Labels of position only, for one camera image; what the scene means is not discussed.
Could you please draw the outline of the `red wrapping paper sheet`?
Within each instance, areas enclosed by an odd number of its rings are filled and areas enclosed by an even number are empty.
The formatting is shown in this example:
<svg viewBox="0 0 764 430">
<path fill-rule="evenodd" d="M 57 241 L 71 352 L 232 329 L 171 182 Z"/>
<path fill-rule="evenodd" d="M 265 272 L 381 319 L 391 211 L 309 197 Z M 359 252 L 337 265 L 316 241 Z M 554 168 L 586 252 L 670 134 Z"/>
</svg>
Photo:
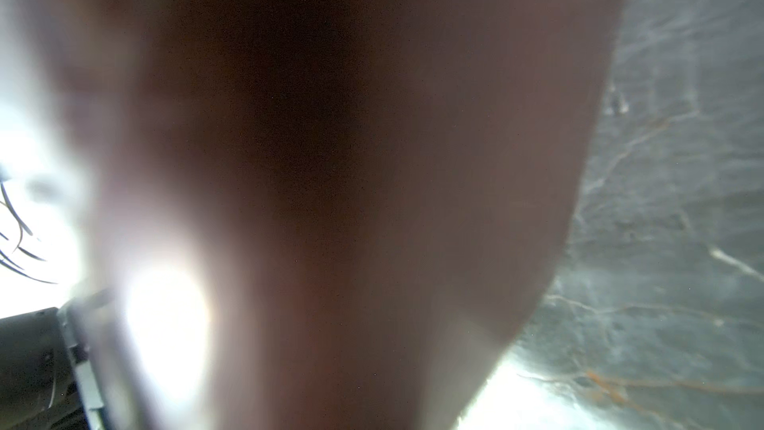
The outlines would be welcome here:
<svg viewBox="0 0 764 430">
<path fill-rule="evenodd" d="M 119 429 L 450 429 L 563 253 L 624 0 L 10 0 Z"/>
</svg>

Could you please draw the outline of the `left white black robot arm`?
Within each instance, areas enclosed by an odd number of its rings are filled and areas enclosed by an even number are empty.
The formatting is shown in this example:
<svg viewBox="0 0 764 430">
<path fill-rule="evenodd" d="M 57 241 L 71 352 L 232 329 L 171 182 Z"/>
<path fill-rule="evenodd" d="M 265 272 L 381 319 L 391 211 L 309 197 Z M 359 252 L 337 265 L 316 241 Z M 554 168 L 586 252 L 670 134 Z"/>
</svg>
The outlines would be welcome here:
<svg viewBox="0 0 764 430">
<path fill-rule="evenodd" d="M 1 427 L 113 429 L 90 353 L 73 303 L 2 319 Z"/>
</svg>

